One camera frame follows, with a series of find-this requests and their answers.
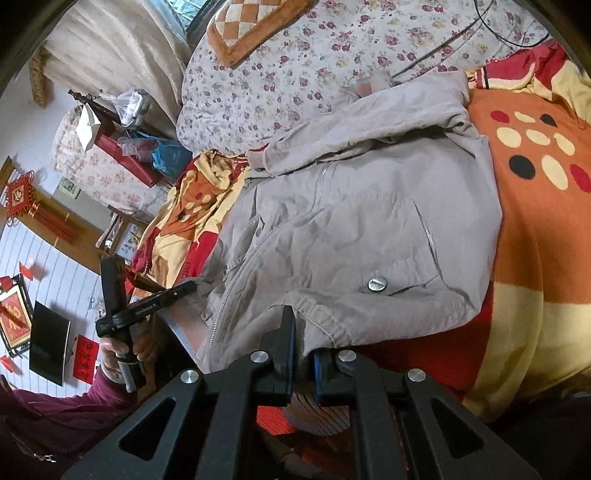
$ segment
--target framed picture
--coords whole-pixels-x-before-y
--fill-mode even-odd
[[[33,308],[22,275],[11,280],[10,289],[0,290],[0,336],[13,358],[30,348]]]
[[[73,199],[77,199],[78,195],[80,194],[80,189],[76,186],[76,184],[65,178],[60,180],[57,188],[60,192],[68,195],[68,197],[72,197]]]

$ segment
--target metal button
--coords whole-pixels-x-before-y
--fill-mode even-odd
[[[251,360],[253,362],[255,362],[256,364],[263,364],[267,360],[269,360],[269,354],[267,352],[263,352],[263,351],[259,350],[258,352],[254,352],[251,355]]]
[[[408,377],[413,382],[422,382],[427,378],[427,374],[420,368],[411,368],[408,371]]]
[[[368,288],[375,292],[385,290],[387,286],[388,280],[384,277],[374,277],[368,282]]]
[[[341,350],[339,358],[342,362],[352,362],[357,358],[357,354],[353,350]]]
[[[191,384],[195,383],[197,380],[199,380],[199,373],[195,370],[185,370],[181,373],[181,382],[183,383]]]

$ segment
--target curtain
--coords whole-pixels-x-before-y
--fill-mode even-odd
[[[191,50],[166,0],[79,0],[44,47],[49,79],[93,95],[143,88],[155,100],[145,121],[176,137]]]

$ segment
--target checkered pillow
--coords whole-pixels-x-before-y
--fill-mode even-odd
[[[228,0],[212,18],[207,36],[222,65],[232,67],[293,19],[313,0]]]

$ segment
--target chinese knot decoration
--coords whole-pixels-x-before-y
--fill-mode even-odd
[[[59,238],[71,242],[74,238],[74,229],[67,223],[67,216],[61,218],[57,212],[35,198],[34,177],[35,172],[31,170],[26,175],[7,184],[7,225],[12,226],[14,220],[22,215],[31,215]]]

